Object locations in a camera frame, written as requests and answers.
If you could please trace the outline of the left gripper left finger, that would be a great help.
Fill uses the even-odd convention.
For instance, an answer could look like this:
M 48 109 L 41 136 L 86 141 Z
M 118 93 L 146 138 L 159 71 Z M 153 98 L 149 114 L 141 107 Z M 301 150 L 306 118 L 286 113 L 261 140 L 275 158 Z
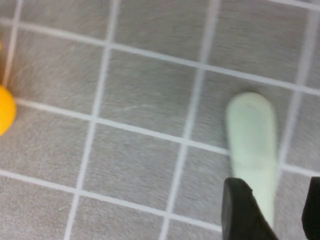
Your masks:
M 253 190 L 240 178 L 228 177 L 223 184 L 221 207 L 223 240 L 276 240 Z

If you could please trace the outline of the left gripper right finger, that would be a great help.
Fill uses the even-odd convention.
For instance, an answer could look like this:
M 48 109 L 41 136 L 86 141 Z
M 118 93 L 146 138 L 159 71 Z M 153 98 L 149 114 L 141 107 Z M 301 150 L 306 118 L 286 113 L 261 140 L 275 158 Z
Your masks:
M 309 189 L 302 212 L 302 228 L 307 240 L 320 239 L 320 177 L 310 179 Z

